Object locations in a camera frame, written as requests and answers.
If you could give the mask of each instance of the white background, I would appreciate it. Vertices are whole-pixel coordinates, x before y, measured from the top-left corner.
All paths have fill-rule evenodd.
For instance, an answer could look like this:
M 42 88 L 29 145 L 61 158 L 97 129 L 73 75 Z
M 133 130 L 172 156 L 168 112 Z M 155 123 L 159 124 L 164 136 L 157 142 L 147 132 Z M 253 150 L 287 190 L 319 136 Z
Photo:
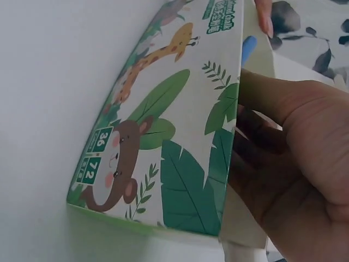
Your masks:
M 66 207 L 103 101 L 162 0 L 5 0 L 0 8 L 0 261 L 223 261 Z

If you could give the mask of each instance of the green leaf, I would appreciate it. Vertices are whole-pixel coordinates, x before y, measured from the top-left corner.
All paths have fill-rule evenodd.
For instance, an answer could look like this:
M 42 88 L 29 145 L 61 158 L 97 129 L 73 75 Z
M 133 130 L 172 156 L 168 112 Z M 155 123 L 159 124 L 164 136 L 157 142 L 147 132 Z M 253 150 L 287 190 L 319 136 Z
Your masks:
M 222 100 L 224 98 L 238 99 L 239 98 L 239 83 L 228 85 L 224 89 L 222 94 L 220 94 L 218 99 Z
M 86 202 L 83 199 L 80 199 L 81 193 L 83 190 L 83 185 L 78 184 L 74 190 L 70 190 L 67 195 L 67 202 L 79 206 L 79 207 L 85 207 Z
M 138 214 L 142 214 L 142 213 L 144 213 L 146 211 L 146 209 L 137 209 L 137 213 Z
M 161 147 L 164 140 L 171 140 L 175 135 L 176 128 L 168 120 L 158 118 L 150 129 L 141 136 L 140 149 L 151 150 Z
M 146 188 L 146 191 L 151 190 L 154 185 L 155 185 L 155 181 L 149 184 L 149 186 Z
M 195 158 L 173 141 L 163 142 L 161 149 L 161 196 L 167 227 L 217 236 L 220 221 L 214 192 Z
M 225 107 L 221 102 L 217 102 L 208 115 L 205 126 L 205 135 L 222 128 L 225 119 Z
M 141 204 L 144 204 L 145 202 L 147 202 L 149 200 L 149 198 L 151 198 L 152 195 L 147 195 L 144 198 L 141 199 Z
M 114 120 L 117 119 L 118 117 L 118 111 L 120 109 L 120 104 L 114 104 L 110 107 L 107 115 L 105 116 L 105 119 L 108 121 L 108 122 L 112 122 Z
M 238 100 L 237 99 L 225 99 L 222 101 L 225 106 L 227 107 L 226 110 L 226 117 L 227 117 L 227 122 L 229 123 L 233 119 L 236 118 L 237 114 L 237 107 L 238 107 Z
M 153 163 L 150 165 L 149 167 L 149 176 L 151 175 L 151 173 L 153 172 L 154 167 L 153 167 Z
M 225 85 L 226 85 L 226 86 L 229 84 L 229 82 L 230 82 L 230 78 L 231 78 L 231 75 L 230 75 L 230 76 L 228 76 L 227 81 L 225 82 Z
M 225 88 L 225 86 L 218 86 L 215 88 L 215 90 L 219 90 L 219 89 L 223 89 L 223 88 Z
M 121 122 L 121 120 L 118 119 L 118 120 L 116 120 L 116 121 L 110 123 L 109 126 L 111 126 L 111 127 L 117 127 L 117 126 L 120 124 L 120 122 Z
M 148 186 L 148 178 L 147 178 L 147 174 L 144 175 L 145 180 L 146 180 L 146 187 Z
M 159 118 L 183 89 L 189 75 L 189 69 L 184 69 L 158 84 L 128 119 L 140 124 L 148 116 L 153 116 L 154 119 Z
M 152 173 L 151 177 L 154 177 L 159 172 L 159 169 L 156 169 L 155 172 Z
M 217 216 L 222 219 L 234 135 L 224 129 L 215 132 L 209 157 L 207 182 L 212 185 Z
M 141 182 L 141 186 L 140 186 L 140 196 L 143 196 L 143 183 Z

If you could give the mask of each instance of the pink cheek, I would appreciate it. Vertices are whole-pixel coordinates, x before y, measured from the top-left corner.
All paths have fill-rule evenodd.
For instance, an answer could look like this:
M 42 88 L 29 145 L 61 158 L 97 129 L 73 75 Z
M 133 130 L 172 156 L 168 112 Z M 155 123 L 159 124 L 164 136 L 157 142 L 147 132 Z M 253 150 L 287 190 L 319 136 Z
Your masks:
M 106 188 L 111 187 L 111 185 L 113 184 L 113 179 L 114 179 L 113 173 L 109 172 L 108 175 L 105 177 L 105 187 Z
M 115 138 L 113 139 L 113 147 L 117 147 L 120 143 L 120 136 L 117 135 L 115 136 Z

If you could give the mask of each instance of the monstera leaf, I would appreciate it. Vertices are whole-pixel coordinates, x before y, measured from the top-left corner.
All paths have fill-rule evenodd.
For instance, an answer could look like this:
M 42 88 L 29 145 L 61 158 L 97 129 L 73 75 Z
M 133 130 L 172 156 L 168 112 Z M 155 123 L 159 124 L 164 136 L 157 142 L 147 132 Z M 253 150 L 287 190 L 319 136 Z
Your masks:
M 179 71 L 157 85 L 130 115 L 129 120 L 140 124 L 147 116 L 158 118 L 175 100 L 190 75 L 188 69 Z
M 161 151 L 161 195 L 167 227 L 217 236 L 213 188 L 203 187 L 204 171 L 195 158 L 175 142 L 165 140 Z
M 222 220 L 231 148 L 234 135 L 224 129 L 217 130 L 213 137 L 207 181 L 212 185 L 217 215 Z
M 174 125 L 166 119 L 156 119 L 147 133 L 141 136 L 141 150 L 151 150 L 160 147 L 164 140 L 173 138 L 176 132 Z

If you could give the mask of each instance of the cardboard box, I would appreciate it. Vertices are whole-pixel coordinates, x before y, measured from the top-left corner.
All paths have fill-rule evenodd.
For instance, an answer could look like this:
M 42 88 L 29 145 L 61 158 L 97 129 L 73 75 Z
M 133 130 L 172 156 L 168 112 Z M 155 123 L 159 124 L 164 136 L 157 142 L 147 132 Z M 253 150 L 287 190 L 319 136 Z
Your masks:
M 161 7 L 91 131 L 68 204 L 134 228 L 219 235 L 242 19 L 243 0 L 173 0 Z

